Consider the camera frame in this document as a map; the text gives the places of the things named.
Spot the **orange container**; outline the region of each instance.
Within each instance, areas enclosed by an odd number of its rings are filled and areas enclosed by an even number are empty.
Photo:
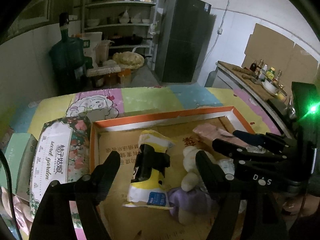
[[[108,87],[114,86],[118,83],[117,73],[110,73],[104,75],[105,85]]]
[[[125,69],[118,73],[118,80],[122,88],[129,87],[131,84],[131,70]]]

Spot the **cartoon sheep print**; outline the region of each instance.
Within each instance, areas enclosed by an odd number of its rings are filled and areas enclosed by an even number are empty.
[[[119,115],[113,103],[114,96],[93,95],[74,102],[66,117],[87,116],[91,122],[116,118]]]

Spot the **refrigerator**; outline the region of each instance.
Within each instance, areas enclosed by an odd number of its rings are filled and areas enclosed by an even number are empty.
[[[200,0],[166,0],[155,73],[161,82],[191,82],[207,28],[211,5]]]

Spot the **white bowl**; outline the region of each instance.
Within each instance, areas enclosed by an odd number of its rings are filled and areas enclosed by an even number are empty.
[[[129,18],[120,18],[120,19],[119,19],[119,22],[120,22],[121,24],[128,23],[129,21],[130,21]]]
[[[142,19],[142,22],[145,24],[149,24],[150,23],[150,19]]]
[[[100,19],[87,19],[87,25],[89,27],[95,27],[98,26],[100,23]]]
[[[271,84],[269,81],[265,80],[263,83],[262,83],[262,86],[265,90],[269,91],[271,94],[276,94],[278,92],[278,88],[275,87],[273,84]]]
[[[132,22],[132,23],[141,23],[141,19],[131,18],[131,22]]]

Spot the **pink package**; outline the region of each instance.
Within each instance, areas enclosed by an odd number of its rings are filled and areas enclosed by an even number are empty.
[[[235,137],[231,133],[209,123],[198,125],[193,129],[193,132],[200,137],[201,141],[210,147],[212,147],[212,141],[215,139],[221,139],[241,147],[248,146],[247,143]]]

